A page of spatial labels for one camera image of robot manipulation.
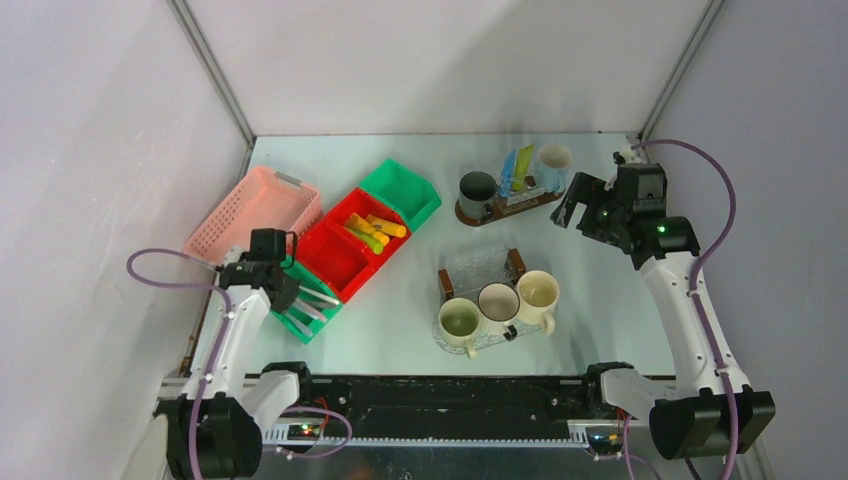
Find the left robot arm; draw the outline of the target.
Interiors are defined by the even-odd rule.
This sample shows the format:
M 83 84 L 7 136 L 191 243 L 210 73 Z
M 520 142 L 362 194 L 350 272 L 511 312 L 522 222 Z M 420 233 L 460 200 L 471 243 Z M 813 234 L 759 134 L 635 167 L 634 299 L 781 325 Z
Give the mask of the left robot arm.
M 255 229 L 247 250 L 218 266 L 208 287 L 223 301 L 212 343 L 181 393 L 157 408 L 168 422 L 165 459 L 174 478 L 251 476 L 262 458 L 263 434 L 282 410 L 299 417 L 314 408 L 316 390 L 296 371 L 271 370 L 243 389 L 246 355 L 260 326 L 297 299 L 301 283 L 287 272 L 297 241 L 294 232 Z

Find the green mug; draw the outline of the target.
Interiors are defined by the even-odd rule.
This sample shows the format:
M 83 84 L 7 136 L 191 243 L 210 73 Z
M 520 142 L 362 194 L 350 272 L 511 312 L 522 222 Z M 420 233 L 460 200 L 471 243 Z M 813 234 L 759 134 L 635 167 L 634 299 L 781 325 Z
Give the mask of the green mug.
M 465 298 L 447 300 L 438 312 L 441 338 L 451 347 L 460 348 L 470 358 L 477 357 L 475 339 L 481 326 L 477 305 Z

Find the white ribbed mug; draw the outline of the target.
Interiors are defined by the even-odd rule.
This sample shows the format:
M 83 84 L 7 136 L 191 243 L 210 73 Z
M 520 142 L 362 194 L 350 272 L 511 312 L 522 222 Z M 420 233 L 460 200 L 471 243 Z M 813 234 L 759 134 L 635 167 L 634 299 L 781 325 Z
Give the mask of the white ribbed mug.
M 490 283 L 478 293 L 477 306 L 481 313 L 481 332 L 488 336 L 514 340 L 517 328 L 514 321 L 520 310 L 520 298 L 512 286 L 506 283 Z

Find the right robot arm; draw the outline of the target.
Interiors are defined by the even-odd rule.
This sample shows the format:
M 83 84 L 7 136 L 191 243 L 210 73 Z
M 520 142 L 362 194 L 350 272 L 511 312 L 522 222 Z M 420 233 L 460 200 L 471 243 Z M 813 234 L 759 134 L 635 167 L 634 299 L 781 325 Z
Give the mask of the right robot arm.
M 568 226 L 577 205 L 586 238 L 620 249 L 645 282 L 672 354 L 675 385 L 640 374 L 625 362 L 589 366 L 585 411 L 606 418 L 618 408 L 647 422 L 665 459 L 747 452 L 774 418 L 768 391 L 755 390 L 721 331 L 699 265 L 690 221 L 667 213 L 667 178 L 658 164 L 617 168 L 613 182 L 579 172 L 552 221 Z

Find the clear textured oval tray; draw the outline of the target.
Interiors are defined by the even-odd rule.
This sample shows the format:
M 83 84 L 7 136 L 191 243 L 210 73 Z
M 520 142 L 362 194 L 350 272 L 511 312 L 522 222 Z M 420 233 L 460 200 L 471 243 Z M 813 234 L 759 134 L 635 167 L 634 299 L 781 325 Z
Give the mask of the clear textured oval tray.
M 440 307 L 431 330 L 434 341 L 445 352 L 475 358 L 483 349 L 534 332 L 550 335 L 556 327 L 556 314 L 554 307 L 540 314 L 538 323 L 527 323 L 519 316 L 505 326 L 495 326 L 475 302 L 454 298 Z

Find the red plastic bin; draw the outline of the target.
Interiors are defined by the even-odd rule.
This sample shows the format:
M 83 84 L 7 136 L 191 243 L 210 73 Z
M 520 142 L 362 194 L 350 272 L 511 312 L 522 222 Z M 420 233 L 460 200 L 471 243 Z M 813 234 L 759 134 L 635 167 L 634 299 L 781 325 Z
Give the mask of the red plastic bin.
M 410 230 L 403 237 L 390 237 L 383 251 L 376 254 L 347 228 L 353 215 L 361 218 L 373 215 L 406 225 L 396 211 L 356 187 L 308 229 L 299 241 L 297 259 L 343 303 L 349 302 L 411 237 Z

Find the cream mug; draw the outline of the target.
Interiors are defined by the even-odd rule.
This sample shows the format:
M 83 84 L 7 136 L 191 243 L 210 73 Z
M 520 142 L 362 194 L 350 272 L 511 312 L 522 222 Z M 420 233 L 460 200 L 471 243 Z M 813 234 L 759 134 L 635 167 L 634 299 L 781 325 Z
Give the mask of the cream mug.
M 517 319 L 528 325 L 537 325 L 548 336 L 555 328 L 554 313 L 560 297 L 556 279 L 541 270 L 528 271 L 516 284 L 520 297 Z

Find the clear holder with brown ends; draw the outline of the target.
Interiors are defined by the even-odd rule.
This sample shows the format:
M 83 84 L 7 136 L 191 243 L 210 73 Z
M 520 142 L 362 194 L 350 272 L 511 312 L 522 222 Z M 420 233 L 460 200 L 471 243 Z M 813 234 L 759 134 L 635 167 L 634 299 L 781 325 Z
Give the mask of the clear holder with brown ends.
M 475 301 L 486 285 L 507 283 L 514 286 L 526 272 L 526 264 L 514 247 L 449 255 L 437 271 L 440 301 L 457 297 Z

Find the clear acrylic holder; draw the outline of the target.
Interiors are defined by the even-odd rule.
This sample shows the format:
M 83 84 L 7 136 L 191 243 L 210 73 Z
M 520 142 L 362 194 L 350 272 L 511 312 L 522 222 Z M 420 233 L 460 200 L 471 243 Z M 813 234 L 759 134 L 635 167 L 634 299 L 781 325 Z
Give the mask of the clear acrylic holder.
M 534 208 L 539 204 L 538 198 L 545 193 L 545 190 L 536 185 L 533 176 L 526 176 L 526 187 L 519 192 L 512 192 L 506 198 L 495 198 L 495 205 L 499 208 L 503 216 L 525 211 Z

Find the black mug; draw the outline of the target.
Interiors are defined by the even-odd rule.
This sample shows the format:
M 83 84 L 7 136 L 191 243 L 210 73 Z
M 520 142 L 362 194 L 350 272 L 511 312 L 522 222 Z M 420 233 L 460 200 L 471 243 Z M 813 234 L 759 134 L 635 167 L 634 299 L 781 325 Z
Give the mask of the black mug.
M 494 216 L 493 203 L 498 191 L 497 182 L 488 173 L 466 173 L 459 183 L 460 211 L 471 220 L 486 222 Z

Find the light blue mug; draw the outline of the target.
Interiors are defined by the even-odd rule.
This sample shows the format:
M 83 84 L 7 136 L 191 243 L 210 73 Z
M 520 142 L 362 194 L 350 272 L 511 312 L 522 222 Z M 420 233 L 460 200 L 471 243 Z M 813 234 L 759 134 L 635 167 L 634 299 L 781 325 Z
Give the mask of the light blue mug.
M 538 150 L 537 158 L 534 174 L 536 184 L 548 193 L 564 193 L 573 160 L 571 151 L 563 144 L 549 143 Z

